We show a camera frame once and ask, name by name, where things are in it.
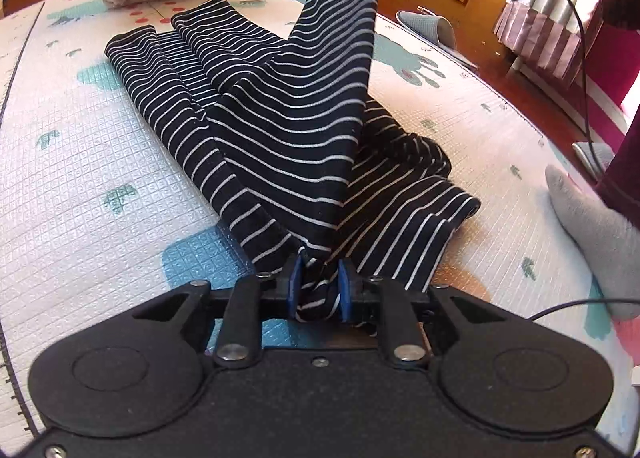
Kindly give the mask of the navy white striped garment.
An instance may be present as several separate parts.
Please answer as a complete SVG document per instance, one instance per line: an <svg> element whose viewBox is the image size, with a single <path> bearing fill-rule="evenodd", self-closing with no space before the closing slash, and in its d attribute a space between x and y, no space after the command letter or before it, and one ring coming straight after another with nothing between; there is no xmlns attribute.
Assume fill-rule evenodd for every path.
<svg viewBox="0 0 640 458"><path fill-rule="evenodd" d="M378 0L306 0L288 37L210 0L113 37L142 118L261 273L299 256L296 316L342 304L338 264L423 292L480 201L368 93Z"/></svg>

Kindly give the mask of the grey blue slipper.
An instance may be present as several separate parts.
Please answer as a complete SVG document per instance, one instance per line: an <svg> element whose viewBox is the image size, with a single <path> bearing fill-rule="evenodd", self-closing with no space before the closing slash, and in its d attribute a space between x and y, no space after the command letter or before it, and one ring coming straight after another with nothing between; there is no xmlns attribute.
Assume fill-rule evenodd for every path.
<svg viewBox="0 0 640 458"><path fill-rule="evenodd" d="M417 12L397 11L396 20L406 30L420 36L422 40L426 40L441 51L445 51L465 68L472 71L478 70L478 66L459 51L454 27L445 17L419 7Z"/></svg>

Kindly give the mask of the pink striped bedding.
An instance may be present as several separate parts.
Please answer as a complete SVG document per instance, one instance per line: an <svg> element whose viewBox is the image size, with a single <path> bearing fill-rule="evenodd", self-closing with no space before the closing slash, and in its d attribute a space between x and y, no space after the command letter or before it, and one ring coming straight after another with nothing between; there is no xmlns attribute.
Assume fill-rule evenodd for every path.
<svg viewBox="0 0 640 458"><path fill-rule="evenodd" d="M594 140L616 150L639 106L639 33L603 22L601 0L508 0L495 27L514 68Z"/></svg>

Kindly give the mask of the printed foam play mat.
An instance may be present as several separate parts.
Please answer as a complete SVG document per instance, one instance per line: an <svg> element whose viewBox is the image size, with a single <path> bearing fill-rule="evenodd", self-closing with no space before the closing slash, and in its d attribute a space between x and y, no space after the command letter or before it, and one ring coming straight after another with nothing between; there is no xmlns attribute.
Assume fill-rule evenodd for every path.
<svg viewBox="0 0 640 458"><path fill-rule="evenodd" d="M130 102L104 56L137 26L160 32L179 0L109 10L47 0L1 22L1 447L41 429L28 368L67 334L192 278L231 285L243 263L217 216ZM378 18L370 92L404 129L435 139L452 180L480 199L436 282L590 344L615 390L599 424L638 442L635 323L614 322L552 210L544 169L570 162L518 109L446 54Z"/></svg>

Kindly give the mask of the grey socked foot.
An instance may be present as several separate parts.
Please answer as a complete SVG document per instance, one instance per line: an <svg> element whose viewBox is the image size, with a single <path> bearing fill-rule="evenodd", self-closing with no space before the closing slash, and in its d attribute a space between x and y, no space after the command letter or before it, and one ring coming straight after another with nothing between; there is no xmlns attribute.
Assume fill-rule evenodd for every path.
<svg viewBox="0 0 640 458"><path fill-rule="evenodd" d="M639 230L601 200L585 195L555 166L544 170L559 222L577 244L611 316L639 317Z"/></svg>

